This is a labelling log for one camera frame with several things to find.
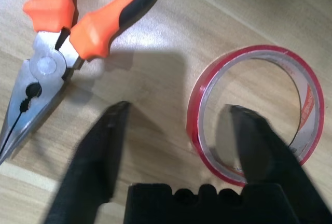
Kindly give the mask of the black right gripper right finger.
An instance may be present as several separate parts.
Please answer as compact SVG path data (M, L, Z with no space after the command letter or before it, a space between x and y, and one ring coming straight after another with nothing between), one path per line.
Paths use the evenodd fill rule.
M239 105L228 111L247 185L275 186L298 223L331 223L331 211L268 120Z

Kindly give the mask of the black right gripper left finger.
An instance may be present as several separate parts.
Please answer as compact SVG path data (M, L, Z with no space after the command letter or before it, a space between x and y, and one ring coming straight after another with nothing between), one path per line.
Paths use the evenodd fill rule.
M44 223L94 223L101 205L113 198L130 103L104 111L79 143Z

